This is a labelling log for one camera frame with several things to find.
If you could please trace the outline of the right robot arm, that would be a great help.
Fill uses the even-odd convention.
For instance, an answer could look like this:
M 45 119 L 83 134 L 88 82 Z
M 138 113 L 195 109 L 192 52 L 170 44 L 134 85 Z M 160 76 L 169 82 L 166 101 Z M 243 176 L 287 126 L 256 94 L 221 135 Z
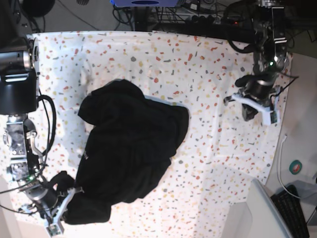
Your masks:
M 16 36 L 0 51 L 0 113 L 7 117 L 3 142 L 8 147 L 6 169 L 15 190 L 24 193 L 31 204 L 19 213 L 39 213 L 49 229 L 62 222 L 80 224 L 82 216 L 73 206 L 82 188 L 70 185 L 70 177 L 61 172 L 46 180 L 48 154 L 56 135 L 57 113 L 51 97 L 39 89 L 39 44 L 36 38 Z M 48 120 L 47 145 L 40 150 L 35 143 L 37 129 L 29 118 L 42 103 Z

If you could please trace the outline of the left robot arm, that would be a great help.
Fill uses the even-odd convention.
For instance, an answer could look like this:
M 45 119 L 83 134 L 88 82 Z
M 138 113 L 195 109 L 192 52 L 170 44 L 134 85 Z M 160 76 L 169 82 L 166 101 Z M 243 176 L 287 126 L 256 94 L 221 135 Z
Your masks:
M 280 94 L 288 86 L 275 85 L 277 78 L 286 76 L 291 82 L 297 76 L 285 72 L 288 63 L 287 39 L 285 35 L 285 7 L 280 0 L 240 0 L 230 4 L 223 13 L 228 22 L 231 10 L 244 6 L 253 31 L 253 42 L 243 49 L 238 48 L 227 35 L 229 45 L 241 54 L 253 54 L 253 74 L 235 81 L 238 92 L 224 98 L 224 104 L 238 102 L 242 105 L 245 121 L 253 120 L 260 113 L 264 125 L 280 122 L 277 103 Z

